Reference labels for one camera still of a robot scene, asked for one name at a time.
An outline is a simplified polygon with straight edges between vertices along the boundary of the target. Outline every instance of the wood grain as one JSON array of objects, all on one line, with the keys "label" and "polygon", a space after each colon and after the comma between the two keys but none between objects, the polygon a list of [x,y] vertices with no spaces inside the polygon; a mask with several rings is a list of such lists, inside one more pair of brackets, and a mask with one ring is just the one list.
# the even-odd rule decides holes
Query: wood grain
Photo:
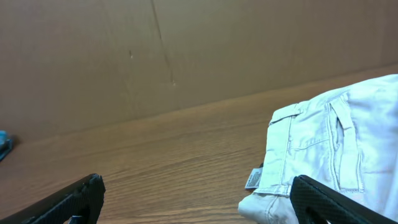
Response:
[{"label": "wood grain", "polygon": [[252,223],[237,213],[274,110],[398,65],[21,144],[0,163],[0,218],[96,172],[98,223]]}]

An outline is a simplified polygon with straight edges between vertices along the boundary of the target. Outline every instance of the pocket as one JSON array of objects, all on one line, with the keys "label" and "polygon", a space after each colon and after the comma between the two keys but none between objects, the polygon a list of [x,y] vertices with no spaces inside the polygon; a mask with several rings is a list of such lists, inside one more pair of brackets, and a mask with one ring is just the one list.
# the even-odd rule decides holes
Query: pocket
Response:
[{"label": "pocket", "polygon": [[345,97],[346,95],[341,95],[330,102],[330,141],[335,155],[334,172],[341,192],[362,192],[361,154]]}]

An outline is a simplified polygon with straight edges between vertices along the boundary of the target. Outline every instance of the clothing tag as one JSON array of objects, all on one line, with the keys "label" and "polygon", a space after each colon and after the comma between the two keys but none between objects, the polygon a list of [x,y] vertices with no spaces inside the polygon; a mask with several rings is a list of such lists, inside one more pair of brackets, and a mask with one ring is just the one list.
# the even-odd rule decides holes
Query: clothing tag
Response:
[{"label": "clothing tag", "polygon": [[254,168],[251,171],[250,177],[248,178],[248,181],[246,182],[246,186],[244,188],[245,189],[257,189],[257,188],[259,188],[260,180],[261,180],[261,173],[262,173],[262,167],[261,168]]}]

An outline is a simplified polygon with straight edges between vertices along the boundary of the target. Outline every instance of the white denim garment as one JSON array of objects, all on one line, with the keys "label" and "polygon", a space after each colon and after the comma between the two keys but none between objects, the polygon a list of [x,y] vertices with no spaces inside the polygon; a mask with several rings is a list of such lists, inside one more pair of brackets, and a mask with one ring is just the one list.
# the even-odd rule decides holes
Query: white denim garment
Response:
[{"label": "white denim garment", "polygon": [[398,221],[398,75],[331,90],[277,110],[259,188],[239,203],[258,223],[298,223],[289,199],[305,174]]}]

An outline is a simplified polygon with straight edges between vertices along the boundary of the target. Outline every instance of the brown wall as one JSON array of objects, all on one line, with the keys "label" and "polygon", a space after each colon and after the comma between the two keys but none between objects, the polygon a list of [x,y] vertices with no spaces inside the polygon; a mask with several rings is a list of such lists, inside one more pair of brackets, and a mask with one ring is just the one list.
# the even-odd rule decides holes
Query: brown wall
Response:
[{"label": "brown wall", "polygon": [[3,0],[0,129],[44,138],[398,62],[397,10],[395,0]]}]

